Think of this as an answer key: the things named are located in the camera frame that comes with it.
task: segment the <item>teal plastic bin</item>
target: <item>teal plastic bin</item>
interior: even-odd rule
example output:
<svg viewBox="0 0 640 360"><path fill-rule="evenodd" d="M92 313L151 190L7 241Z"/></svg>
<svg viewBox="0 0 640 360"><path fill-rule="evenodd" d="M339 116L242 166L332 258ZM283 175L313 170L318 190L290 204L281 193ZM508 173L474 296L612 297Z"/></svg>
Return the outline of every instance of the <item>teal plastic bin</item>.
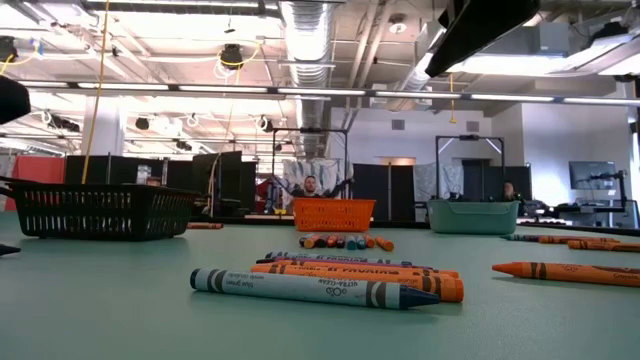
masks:
<svg viewBox="0 0 640 360"><path fill-rule="evenodd" d="M516 231L517 201L507 203L431 200L431 230L445 234L507 235Z"/></svg>

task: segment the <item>plastic basket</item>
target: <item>plastic basket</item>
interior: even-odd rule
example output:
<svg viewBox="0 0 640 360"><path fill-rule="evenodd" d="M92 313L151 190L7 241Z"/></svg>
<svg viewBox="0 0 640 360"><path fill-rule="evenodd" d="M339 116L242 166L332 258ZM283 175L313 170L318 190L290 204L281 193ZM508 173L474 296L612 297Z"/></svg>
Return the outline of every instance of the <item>plastic basket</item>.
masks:
<svg viewBox="0 0 640 360"><path fill-rule="evenodd" d="M142 241L187 229L193 192L146 185L11 183L27 236Z"/></svg>
<svg viewBox="0 0 640 360"><path fill-rule="evenodd" d="M299 231L369 230L375 200L296 198L293 209Z"/></svg>
<svg viewBox="0 0 640 360"><path fill-rule="evenodd" d="M448 234L507 235L516 230L518 202L474 203L431 200L431 229Z"/></svg>

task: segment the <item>table surface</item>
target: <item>table surface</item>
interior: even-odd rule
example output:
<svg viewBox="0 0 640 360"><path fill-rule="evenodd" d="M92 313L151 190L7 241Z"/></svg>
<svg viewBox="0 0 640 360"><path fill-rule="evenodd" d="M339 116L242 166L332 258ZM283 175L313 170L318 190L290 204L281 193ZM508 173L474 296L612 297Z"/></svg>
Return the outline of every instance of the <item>table surface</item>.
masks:
<svg viewBox="0 0 640 360"><path fill-rule="evenodd" d="M562 231L518 228L518 233ZM462 304L381 310L194 292L194 268L248 271L299 250L284 226L226 226L144 243L25 238L0 214L0 358L13 359L638 359L640 288L514 279L492 264L640 267L640 254L569 250L497 237L374 229L381 249L314 252L455 269ZM632 238L617 237L623 241Z"/></svg>

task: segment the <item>orange basket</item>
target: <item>orange basket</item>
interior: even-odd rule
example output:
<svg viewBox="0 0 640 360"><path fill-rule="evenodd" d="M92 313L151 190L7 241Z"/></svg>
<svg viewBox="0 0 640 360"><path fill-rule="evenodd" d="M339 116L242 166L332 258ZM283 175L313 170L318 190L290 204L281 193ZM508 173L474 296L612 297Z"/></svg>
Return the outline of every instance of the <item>orange basket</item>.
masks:
<svg viewBox="0 0 640 360"><path fill-rule="evenodd" d="M369 230L375 200L296 198L293 204L299 231Z"/></svg>

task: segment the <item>black basket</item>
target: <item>black basket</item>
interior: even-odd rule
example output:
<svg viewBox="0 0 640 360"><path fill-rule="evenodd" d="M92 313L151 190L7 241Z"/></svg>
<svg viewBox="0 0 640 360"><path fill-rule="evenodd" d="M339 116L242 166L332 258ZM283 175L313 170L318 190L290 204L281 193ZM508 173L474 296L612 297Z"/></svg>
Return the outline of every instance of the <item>black basket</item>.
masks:
<svg viewBox="0 0 640 360"><path fill-rule="evenodd" d="M197 196L146 185L8 185L22 232L40 238L170 238L186 231Z"/></svg>

